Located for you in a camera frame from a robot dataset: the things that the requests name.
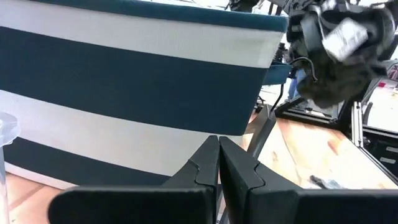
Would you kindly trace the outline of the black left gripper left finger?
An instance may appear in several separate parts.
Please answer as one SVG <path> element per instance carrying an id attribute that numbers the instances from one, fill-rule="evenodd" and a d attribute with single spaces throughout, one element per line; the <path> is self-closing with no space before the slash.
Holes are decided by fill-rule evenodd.
<path id="1" fill-rule="evenodd" d="M 215 224 L 220 143 L 209 136 L 160 186 L 73 187 L 52 199 L 50 224 Z"/>

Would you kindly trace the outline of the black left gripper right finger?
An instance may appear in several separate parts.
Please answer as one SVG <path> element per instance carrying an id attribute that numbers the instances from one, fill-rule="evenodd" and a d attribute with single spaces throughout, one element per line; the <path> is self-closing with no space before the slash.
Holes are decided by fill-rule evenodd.
<path id="1" fill-rule="evenodd" d="M 398 190 L 303 189 L 224 136 L 220 179 L 230 224 L 398 224 Z"/>

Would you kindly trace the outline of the dark grey cloth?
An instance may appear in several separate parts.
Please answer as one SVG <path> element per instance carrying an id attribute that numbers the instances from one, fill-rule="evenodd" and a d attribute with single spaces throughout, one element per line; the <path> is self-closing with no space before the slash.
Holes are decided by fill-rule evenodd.
<path id="1" fill-rule="evenodd" d="M 307 66 L 299 95 L 320 108 L 348 100 L 371 80 L 387 76 L 379 58 L 394 40 L 394 14 L 388 7 L 362 7 L 363 12 L 345 17 L 327 35 L 322 48 L 305 45 L 305 56 L 294 60 Z"/>

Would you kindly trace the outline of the person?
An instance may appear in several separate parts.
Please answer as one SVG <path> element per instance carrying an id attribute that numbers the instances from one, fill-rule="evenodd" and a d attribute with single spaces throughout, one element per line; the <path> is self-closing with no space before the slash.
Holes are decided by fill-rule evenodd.
<path id="1" fill-rule="evenodd" d="M 302 57 L 303 55 L 305 56 L 306 53 L 306 48 L 305 44 L 301 41 L 296 41 L 294 43 L 291 43 L 290 48 L 288 50 L 288 63 L 292 63 L 295 59 Z M 293 63 L 293 68 L 290 71 L 290 77 L 291 77 L 291 82 L 289 86 L 289 96 L 288 99 L 291 100 L 295 97 L 299 96 L 299 93 L 297 91 L 297 86 L 299 82 L 305 78 L 306 73 L 305 69 L 307 68 L 306 66 L 306 61 L 304 60 L 299 60 Z"/>

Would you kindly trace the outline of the blue white striped fabric bin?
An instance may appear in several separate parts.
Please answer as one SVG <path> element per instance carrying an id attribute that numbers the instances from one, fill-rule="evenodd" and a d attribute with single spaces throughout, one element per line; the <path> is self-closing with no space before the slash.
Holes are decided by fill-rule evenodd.
<path id="1" fill-rule="evenodd" d="M 240 143 L 287 19 L 140 0 L 0 0 L 6 170 L 66 189 L 160 185 Z"/>

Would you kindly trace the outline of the clear plastic container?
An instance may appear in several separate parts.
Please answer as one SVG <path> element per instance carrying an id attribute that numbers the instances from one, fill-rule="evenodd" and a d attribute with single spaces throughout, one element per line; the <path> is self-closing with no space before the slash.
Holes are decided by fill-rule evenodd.
<path id="1" fill-rule="evenodd" d="M 21 133 L 17 118 L 0 112 L 0 224 L 9 224 L 6 169 L 3 147 L 12 144 Z"/>

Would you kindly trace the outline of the black aluminium frame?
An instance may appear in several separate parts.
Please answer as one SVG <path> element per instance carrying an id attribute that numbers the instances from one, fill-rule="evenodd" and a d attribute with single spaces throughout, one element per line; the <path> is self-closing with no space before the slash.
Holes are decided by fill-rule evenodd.
<path id="1" fill-rule="evenodd" d="M 354 116 L 348 114 L 352 110 L 354 101 L 349 100 L 347 103 L 343 103 L 342 108 L 333 109 L 327 113 L 308 106 L 301 108 L 303 103 L 305 103 L 303 98 L 296 97 L 279 105 L 274 113 L 278 118 L 334 129 L 342 132 L 347 138 L 354 138 L 354 134 L 350 130 L 354 123 L 349 121 Z M 360 145 L 358 148 L 398 185 L 398 131 L 369 126 L 368 119 L 372 108 L 371 102 L 361 105 Z"/>

